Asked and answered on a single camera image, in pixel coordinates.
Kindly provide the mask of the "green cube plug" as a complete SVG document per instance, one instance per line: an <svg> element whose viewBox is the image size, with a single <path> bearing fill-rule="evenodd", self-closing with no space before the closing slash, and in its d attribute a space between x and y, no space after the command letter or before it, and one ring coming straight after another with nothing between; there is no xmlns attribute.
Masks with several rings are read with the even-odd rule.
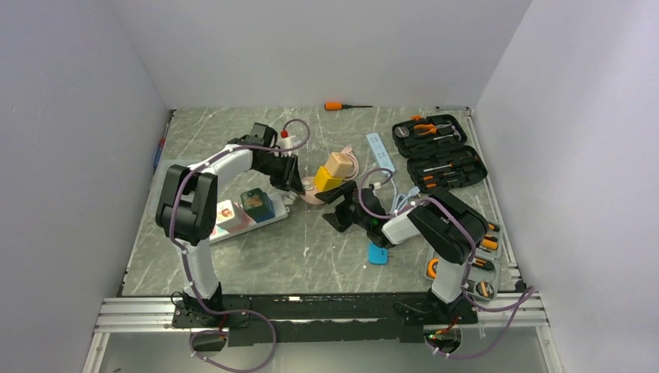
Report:
<svg viewBox="0 0 659 373"><path fill-rule="evenodd" d="M240 194L242 208L245 212L260 213L269 209L269 198L260 188L247 190Z"/></svg>

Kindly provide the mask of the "small blue plug adapter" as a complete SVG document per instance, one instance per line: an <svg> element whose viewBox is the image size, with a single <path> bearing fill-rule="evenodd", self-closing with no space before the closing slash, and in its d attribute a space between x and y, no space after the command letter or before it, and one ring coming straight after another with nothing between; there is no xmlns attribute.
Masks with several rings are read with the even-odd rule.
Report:
<svg viewBox="0 0 659 373"><path fill-rule="evenodd" d="M383 266L386 265L395 255L390 253L389 249L385 249L375 245L373 242L368 244L367 248L367 261L371 265Z"/></svg>

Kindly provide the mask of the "pink plug adapter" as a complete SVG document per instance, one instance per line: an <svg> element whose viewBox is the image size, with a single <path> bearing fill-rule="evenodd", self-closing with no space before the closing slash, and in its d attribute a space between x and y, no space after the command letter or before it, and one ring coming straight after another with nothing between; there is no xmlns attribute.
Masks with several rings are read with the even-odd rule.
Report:
<svg viewBox="0 0 659 373"><path fill-rule="evenodd" d="M252 219L249 215L234 215L231 220L224 220L218 223L218 227L228 233L240 232L249 227Z"/></svg>

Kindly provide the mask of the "yellow plug adapter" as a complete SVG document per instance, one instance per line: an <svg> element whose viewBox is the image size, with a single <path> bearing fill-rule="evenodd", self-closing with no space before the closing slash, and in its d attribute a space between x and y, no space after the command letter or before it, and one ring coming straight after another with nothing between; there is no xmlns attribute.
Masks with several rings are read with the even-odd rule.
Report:
<svg viewBox="0 0 659 373"><path fill-rule="evenodd" d="M326 192L339 187L343 179L338 176L332 176L325 166L320 166L313 180L314 186L318 192Z"/></svg>

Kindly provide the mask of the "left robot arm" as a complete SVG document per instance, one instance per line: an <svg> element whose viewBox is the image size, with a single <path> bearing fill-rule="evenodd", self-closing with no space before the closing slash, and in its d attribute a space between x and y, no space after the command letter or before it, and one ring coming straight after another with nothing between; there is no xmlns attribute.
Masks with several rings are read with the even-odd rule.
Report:
<svg viewBox="0 0 659 373"><path fill-rule="evenodd" d="M288 147L279 145L283 134L255 123L251 131L232 139L219 152L190 166L173 165L166 176L155 213L155 223L175 247L186 283L183 303L203 326L217 324L227 314L219 277L214 272L210 236L215 227L218 191L238 175L256 171L270 185L302 195L305 189L295 151L308 135Z"/></svg>

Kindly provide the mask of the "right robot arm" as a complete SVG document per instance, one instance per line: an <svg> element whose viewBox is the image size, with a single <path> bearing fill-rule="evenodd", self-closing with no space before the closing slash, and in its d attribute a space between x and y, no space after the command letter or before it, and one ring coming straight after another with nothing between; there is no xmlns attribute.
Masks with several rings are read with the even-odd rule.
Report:
<svg viewBox="0 0 659 373"><path fill-rule="evenodd" d="M331 204L341 201L323 218L338 232L357 225L371 243L391 249L420 236L438 255L437 274L431 286L428 312L437 322L447 322L465 300L467 265L476 258L476 249L487 233L486 219L451 193L431 194L396 213L388 214L371 188L354 181L316 194Z"/></svg>

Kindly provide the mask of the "wooden cube plug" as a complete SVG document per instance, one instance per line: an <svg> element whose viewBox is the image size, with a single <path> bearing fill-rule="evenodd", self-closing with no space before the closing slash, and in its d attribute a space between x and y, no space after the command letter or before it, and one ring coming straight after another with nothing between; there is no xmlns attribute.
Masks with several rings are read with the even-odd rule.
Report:
<svg viewBox="0 0 659 373"><path fill-rule="evenodd" d="M351 156L345 152L332 152L324 165L332 176L348 179L354 174L355 166Z"/></svg>

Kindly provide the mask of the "white cube plug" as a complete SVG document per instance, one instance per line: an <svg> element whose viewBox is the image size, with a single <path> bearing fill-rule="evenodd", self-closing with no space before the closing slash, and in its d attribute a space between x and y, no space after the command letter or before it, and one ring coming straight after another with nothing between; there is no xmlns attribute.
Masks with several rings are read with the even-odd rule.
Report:
<svg viewBox="0 0 659 373"><path fill-rule="evenodd" d="M242 215L242 210L239 205L231 200L218 202L215 224L218 226L218 223L221 223L224 220L231 220L234 215Z"/></svg>

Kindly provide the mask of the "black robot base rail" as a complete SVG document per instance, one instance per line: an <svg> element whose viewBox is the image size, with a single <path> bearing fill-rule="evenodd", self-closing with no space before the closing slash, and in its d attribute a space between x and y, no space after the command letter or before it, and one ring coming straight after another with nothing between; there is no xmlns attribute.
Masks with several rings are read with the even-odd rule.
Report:
<svg viewBox="0 0 659 373"><path fill-rule="evenodd" d="M227 317L207 314L186 296L175 302L175 329L228 330L231 347L257 343L397 340L421 343L429 329L475 325L465 300L443 305L429 291L306 295L224 295Z"/></svg>

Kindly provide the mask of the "pink round plug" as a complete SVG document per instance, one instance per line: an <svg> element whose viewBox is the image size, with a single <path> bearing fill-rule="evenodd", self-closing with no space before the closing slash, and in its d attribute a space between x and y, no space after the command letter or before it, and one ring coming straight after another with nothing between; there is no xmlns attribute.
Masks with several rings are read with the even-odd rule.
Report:
<svg viewBox="0 0 659 373"><path fill-rule="evenodd" d="M314 176L306 176L302 178L302 186L304 187L305 193L300 196L300 198L307 204L314 206L322 206L325 203L316 197L316 194L319 192L315 183Z"/></svg>

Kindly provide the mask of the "white power strip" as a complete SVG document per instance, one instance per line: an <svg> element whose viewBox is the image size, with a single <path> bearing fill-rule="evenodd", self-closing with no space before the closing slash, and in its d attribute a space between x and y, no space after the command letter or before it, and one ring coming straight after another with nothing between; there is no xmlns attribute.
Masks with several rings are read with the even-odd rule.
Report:
<svg viewBox="0 0 659 373"><path fill-rule="evenodd" d="M270 202L272 204L272 207L274 209L274 216L271 218L268 218L266 220L263 220L261 222L254 221L243 209L242 205L239 203L234 203L234 207L231 207L230 210L232 211L233 218L236 218L237 215L236 213L240 212L241 213L241 219L242 223L240 225L236 225L229 230L225 230L221 226L221 220L225 219L225 216L222 214L221 210L226 209L228 207L228 202L229 200L222 201L221 203L218 204L218 213L216 217L216 225L214 227L214 230L212 231L209 240L210 244L224 241L226 239L230 239L231 237L241 235L243 233L252 231L257 228L261 228L265 225L272 224L276 221L280 221L282 219L285 219L288 216L289 208L284 204L282 200L282 194L281 193L269 193L268 197L270 198Z"/></svg>

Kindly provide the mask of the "blue power strip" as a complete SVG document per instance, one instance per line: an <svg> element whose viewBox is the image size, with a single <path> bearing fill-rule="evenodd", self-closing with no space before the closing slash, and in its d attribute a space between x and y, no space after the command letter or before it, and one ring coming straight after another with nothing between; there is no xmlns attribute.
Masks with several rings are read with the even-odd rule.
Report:
<svg viewBox="0 0 659 373"><path fill-rule="evenodd" d="M370 133L366 134L365 137L371 149L371 153L375 157L377 166L379 168L388 169L391 172L395 172L396 167L394 166L379 134Z"/></svg>

